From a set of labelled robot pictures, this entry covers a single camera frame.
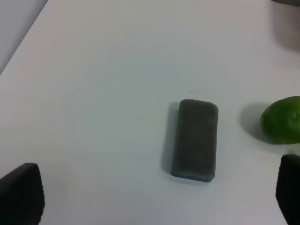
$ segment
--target lime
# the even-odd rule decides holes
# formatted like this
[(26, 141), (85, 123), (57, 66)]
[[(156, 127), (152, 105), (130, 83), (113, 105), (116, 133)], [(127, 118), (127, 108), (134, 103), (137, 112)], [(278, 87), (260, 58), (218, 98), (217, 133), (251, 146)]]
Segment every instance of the lime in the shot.
[(261, 128), (279, 144), (300, 143), (300, 96), (271, 104), (261, 116)]

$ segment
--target black object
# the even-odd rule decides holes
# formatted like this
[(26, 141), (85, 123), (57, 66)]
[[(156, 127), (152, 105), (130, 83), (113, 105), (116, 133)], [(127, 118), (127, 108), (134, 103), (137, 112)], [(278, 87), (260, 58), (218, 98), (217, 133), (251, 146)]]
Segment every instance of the black object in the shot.
[(300, 6), (300, 0), (272, 0), (274, 2), (292, 5), (292, 6)]
[(210, 102), (180, 102), (171, 174), (210, 182), (215, 177), (218, 107)]
[(37, 164), (25, 163), (0, 179), (1, 225), (38, 225), (44, 206)]
[(283, 155), (278, 173), (276, 198), (288, 225), (300, 225), (300, 157)]

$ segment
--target green lime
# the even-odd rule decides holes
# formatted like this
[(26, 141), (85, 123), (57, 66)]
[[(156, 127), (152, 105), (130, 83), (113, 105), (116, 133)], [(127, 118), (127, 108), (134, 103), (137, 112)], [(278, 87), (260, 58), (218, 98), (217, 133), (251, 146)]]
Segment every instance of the green lime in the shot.
[(271, 104), (261, 116), (261, 128), (279, 144), (300, 143), (300, 96)]

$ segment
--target gray sponge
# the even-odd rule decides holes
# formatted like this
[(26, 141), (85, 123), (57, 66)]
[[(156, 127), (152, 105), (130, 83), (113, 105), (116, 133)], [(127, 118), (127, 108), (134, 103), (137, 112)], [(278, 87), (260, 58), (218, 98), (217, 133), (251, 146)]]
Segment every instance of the gray sponge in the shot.
[(210, 102), (180, 102), (171, 174), (210, 182), (215, 177), (218, 107)]

